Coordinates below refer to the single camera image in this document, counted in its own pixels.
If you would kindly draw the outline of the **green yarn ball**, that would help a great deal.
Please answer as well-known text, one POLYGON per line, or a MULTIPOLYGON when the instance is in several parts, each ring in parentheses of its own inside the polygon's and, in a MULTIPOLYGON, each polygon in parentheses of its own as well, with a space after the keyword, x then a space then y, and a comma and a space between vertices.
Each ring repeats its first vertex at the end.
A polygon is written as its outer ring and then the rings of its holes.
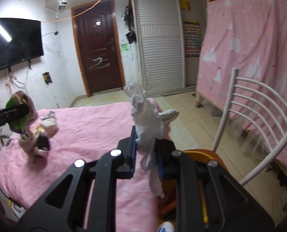
POLYGON ((30 117, 28 96, 23 91, 17 91, 8 100, 5 108, 11 111, 8 122, 10 130, 18 134, 24 134, 30 117))

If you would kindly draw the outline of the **white tissue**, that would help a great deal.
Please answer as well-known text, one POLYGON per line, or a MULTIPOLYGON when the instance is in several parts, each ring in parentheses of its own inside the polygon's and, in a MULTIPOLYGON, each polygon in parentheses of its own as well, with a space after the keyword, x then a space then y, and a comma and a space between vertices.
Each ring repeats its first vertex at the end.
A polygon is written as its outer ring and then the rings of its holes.
POLYGON ((130 98, 132 105, 131 116, 135 122, 136 143, 138 152, 142 156, 140 166, 149 174, 152 193, 164 198, 154 147, 157 140, 163 140, 166 137, 169 125, 179 116, 179 111, 169 109, 159 112, 138 83, 128 82, 124 92, 130 98))

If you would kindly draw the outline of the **yellow plastic basin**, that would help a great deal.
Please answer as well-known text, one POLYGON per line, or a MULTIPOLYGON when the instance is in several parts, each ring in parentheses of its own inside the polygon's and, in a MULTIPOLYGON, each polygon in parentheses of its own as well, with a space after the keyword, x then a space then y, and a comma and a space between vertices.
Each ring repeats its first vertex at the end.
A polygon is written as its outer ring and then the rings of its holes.
POLYGON ((219 175, 227 172, 220 158, 208 150, 157 149, 164 199, 162 218, 175 219, 178 231, 221 231, 227 201, 219 175))

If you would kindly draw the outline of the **cream knitted sock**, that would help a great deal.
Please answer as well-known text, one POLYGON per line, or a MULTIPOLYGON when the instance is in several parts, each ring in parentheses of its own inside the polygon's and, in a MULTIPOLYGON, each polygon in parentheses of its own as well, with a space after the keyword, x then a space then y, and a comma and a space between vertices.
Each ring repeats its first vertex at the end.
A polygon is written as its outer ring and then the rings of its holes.
POLYGON ((54 136, 58 131, 58 123, 53 111, 50 111, 47 115, 42 116, 40 122, 40 130, 44 131, 48 137, 54 136))

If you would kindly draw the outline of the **pink bed sheet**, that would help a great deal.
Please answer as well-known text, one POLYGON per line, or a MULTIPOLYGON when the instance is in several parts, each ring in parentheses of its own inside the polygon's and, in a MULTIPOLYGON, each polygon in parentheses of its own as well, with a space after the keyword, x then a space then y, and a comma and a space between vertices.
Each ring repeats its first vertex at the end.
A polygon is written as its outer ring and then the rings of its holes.
MULTIPOLYGON (((32 160, 20 147, 17 135, 0 151, 0 186, 15 202, 30 208, 77 159, 98 160, 131 134, 131 104, 56 109, 58 130, 51 137, 46 159, 32 160)), ((157 197, 149 174, 135 165, 130 180, 117 182, 117 231, 156 231, 157 197)))

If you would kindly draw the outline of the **white metal chair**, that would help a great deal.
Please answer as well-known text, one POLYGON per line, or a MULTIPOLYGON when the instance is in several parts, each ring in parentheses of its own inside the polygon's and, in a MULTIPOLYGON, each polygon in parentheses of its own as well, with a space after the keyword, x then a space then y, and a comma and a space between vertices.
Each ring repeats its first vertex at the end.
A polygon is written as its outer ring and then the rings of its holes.
POLYGON ((265 170, 287 146, 287 101, 276 89, 254 78, 239 75, 233 68, 221 120, 210 150, 215 152, 223 136, 227 121, 254 127, 251 134, 267 155, 243 177, 244 186, 265 170))

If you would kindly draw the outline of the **dark red wooden door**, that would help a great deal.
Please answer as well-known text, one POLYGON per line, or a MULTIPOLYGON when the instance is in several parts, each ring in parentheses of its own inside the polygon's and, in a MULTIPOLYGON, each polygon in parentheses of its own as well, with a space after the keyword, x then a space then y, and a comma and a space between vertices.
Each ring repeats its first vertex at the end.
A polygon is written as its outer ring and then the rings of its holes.
POLYGON ((114 0, 71 9, 75 47, 87 96, 125 86, 114 0))

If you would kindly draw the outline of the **black hanging bag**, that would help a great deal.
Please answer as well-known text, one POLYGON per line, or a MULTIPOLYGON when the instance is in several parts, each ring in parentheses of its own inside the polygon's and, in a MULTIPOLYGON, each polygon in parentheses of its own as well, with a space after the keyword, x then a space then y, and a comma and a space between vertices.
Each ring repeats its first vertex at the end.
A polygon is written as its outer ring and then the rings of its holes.
POLYGON ((129 44, 133 44, 137 42, 137 37, 135 34, 134 30, 130 30, 127 34, 126 34, 127 40, 129 44))

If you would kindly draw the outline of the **pink patterned bed curtain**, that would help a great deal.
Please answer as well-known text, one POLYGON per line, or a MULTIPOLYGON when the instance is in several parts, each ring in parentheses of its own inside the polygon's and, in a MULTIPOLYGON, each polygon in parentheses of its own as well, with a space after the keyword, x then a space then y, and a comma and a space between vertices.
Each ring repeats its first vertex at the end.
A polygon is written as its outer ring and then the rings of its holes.
MULTIPOLYGON (((219 109, 225 106, 233 68, 276 89, 287 101, 287 1, 217 0, 207 5, 197 91, 219 109)), ((249 132, 243 152, 263 159, 265 150, 252 126, 235 124, 236 134, 249 132)))

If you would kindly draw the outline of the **white louvered wardrobe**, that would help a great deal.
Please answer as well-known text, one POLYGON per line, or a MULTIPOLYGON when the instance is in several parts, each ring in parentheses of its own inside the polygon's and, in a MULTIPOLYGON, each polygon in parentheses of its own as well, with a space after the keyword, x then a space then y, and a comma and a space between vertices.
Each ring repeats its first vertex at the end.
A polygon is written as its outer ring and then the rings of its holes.
POLYGON ((195 90, 199 57, 186 58, 183 21, 206 29, 204 0, 133 0, 143 86, 148 95, 195 90))

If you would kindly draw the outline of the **black wall television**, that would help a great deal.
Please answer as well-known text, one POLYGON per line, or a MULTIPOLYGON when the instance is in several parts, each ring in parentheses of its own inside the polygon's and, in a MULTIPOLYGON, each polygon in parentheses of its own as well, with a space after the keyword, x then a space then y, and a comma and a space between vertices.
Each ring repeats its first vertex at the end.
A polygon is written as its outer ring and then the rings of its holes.
POLYGON ((43 55, 40 21, 0 18, 0 71, 43 55))

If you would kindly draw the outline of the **colourful wall chart poster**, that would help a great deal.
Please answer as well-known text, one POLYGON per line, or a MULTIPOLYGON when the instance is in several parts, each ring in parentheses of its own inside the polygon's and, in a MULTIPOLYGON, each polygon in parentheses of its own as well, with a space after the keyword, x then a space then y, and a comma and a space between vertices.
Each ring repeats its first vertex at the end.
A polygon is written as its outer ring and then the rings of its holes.
POLYGON ((201 51, 201 27, 198 21, 183 21, 184 53, 186 58, 199 57, 201 51))

